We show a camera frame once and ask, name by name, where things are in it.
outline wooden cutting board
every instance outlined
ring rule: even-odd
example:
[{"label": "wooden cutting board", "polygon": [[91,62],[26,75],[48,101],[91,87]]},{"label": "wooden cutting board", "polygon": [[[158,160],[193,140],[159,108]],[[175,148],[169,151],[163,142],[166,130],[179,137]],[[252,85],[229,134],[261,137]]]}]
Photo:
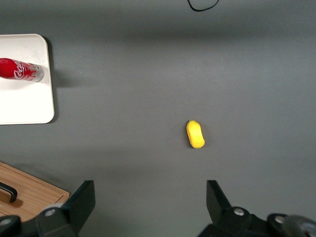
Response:
[{"label": "wooden cutting board", "polygon": [[45,207],[64,203],[69,192],[0,162],[0,182],[16,189],[18,196],[10,203],[11,195],[0,189],[0,217],[18,215],[22,222],[37,216]]}]

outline yellow object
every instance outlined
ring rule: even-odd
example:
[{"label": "yellow object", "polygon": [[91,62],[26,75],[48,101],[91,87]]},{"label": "yellow object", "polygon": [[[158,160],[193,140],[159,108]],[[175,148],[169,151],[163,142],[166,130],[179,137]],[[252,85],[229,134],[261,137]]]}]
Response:
[{"label": "yellow object", "polygon": [[191,120],[187,124],[187,133],[193,148],[201,148],[205,144],[205,140],[202,135],[201,126],[198,122]]}]

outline white cutting board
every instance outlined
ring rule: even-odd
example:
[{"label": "white cutting board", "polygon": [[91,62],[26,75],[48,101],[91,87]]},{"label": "white cutting board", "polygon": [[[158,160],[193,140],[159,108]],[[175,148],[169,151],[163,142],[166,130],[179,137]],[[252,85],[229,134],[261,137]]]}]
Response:
[{"label": "white cutting board", "polygon": [[45,39],[36,34],[0,35],[0,58],[34,63],[44,69],[39,82],[0,78],[0,124],[50,122],[54,102]]}]

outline red bottle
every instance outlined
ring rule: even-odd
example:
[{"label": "red bottle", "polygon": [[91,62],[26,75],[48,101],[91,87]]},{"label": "red bottle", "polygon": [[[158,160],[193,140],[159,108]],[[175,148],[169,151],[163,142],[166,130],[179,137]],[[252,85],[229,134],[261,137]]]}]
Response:
[{"label": "red bottle", "polygon": [[44,77],[44,70],[36,64],[0,58],[0,77],[13,80],[40,81]]}]

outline gray tabletop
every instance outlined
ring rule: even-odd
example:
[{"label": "gray tabletop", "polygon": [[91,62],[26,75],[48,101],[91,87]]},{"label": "gray tabletop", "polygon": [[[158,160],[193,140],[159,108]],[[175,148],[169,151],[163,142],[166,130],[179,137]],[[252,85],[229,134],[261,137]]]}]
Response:
[{"label": "gray tabletop", "polygon": [[1,34],[48,42],[55,118],[0,126],[0,160],[71,193],[93,179],[82,237],[197,236],[209,179],[260,218],[316,219],[315,12],[294,0],[201,13],[186,0],[2,2]]}]

